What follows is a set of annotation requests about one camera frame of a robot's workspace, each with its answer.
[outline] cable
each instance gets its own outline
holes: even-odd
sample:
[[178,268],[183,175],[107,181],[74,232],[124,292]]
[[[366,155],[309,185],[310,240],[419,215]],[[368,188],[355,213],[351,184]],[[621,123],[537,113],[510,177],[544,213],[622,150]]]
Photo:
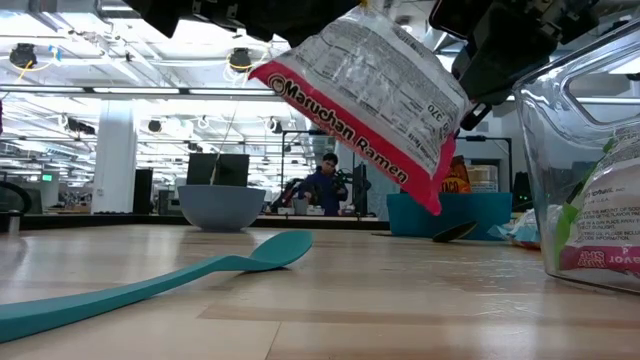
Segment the cable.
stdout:
[[236,102],[236,107],[233,110],[233,115],[231,115],[231,121],[229,121],[229,126],[227,126],[227,132],[224,134],[224,138],[222,139],[222,144],[220,145],[220,150],[218,150],[218,156],[216,156],[216,162],[213,163],[213,171],[211,172],[210,185],[213,185],[213,181],[216,178],[216,170],[218,169],[218,160],[220,160],[220,154],[222,154],[222,148],[224,148],[225,143],[227,142],[227,136],[229,135],[229,131],[231,131],[231,126],[233,125],[233,120],[236,118],[236,113],[238,112],[238,107],[240,102]]

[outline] white column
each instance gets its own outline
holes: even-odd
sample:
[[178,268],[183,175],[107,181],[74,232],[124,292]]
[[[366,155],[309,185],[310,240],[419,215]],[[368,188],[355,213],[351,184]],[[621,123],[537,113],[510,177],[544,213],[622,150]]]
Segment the white column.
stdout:
[[58,203],[59,191],[60,173],[58,171],[43,171],[40,176],[40,196],[42,197],[42,207],[45,210]]
[[132,101],[102,101],[91,212],[133,211],[138,121]]

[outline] fluorescent light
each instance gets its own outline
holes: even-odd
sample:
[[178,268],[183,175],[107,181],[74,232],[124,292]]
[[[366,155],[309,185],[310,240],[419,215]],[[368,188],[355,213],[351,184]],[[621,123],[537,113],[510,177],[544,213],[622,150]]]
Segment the fluorescent light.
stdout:
[[[544,98],[534,99],[543,102]],[[578,97],[576,98],[580,104],[592,105],[640,105],[640,98],[622,98],[622,97]],[[513,95],[507,98],[507,101],[515,101]]]
[[189,92],[193,95],[276,96],[276,93],[267,89],[189,89]]
[[84,89],[81,87],[72,87],[72,86],[29,86],[29,85],[2,85],[0,86],[0,91],[9,91],[9,92],[28,92],[28,93],[73,93],[73,92],[84,92]]
[[14,175],[40,175],[42,173],[42,171],[38,171],[38,170],[17,170],[17,171],[7,171],[9,174],[14,174]]
[[637,74],[640,73],[640,58],[633,59],[609,71],[609,74]]
[[133,11],[132,8],[126,5],[105,5],[100,9],[102,11]]
[[180,90],[175,88],[93,88],[93,91],[100,94],[179,94]]

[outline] ceiling light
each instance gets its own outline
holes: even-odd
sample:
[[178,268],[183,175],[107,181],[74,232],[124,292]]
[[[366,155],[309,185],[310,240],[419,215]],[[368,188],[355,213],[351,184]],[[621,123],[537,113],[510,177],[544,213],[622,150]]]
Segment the ceiling light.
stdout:
[[233,49],[233,53],[229,55],[229,66],[231,66],[231,69],[237,73],[244,74],[249,72],[253,67],[251,64],[251,58],[249,57],[249,49]]
[[35,45],[18,44],[15,49],[11,50],[9,61],[20,69],[31,69],[38,64],[36,54],[33,52]]
[[267,89],[189,89],[189,92],[193,95],[257,95],[277,97],[276,93]]
[[635,58],[609,71],[609,74],[637,74],[637,73],[640,73],[640,58]]
[[126,5],[104,5],[100,8],[102,11],[133,11],[132,8]]
[[30,86],[30,85],[1,85],[0,91],[26,92],[26,93],[84,93],[81,87],[73,86]]
[[162,123],[158,120],[149,121],[149,125],[147,127],[149,128],[149,131],[153,133],[158,133],[162,131]]
[[93,88],[93,91],[105,94],[179,94],[180,90],[175,88],[139,88],[139,87],[123,87],[123,88]]
[[[623,98],[623,97],[578,97],[576,98],[580,104],[594,105],[640,105],[640,98]],[[515,101],[513,95],[507,98],[507,101]]]

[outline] maruchan ramen package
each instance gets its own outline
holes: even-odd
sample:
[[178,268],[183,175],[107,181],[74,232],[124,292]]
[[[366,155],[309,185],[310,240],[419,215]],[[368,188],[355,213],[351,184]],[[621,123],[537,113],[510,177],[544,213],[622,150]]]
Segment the maruchan ramen package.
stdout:
[[420,42],[357,7],[251,73],[431,212],[470,107]]
[[559,270],[607,269],[640,274],[640,137],[614,133],[605,156],[565,204],[557,225]]

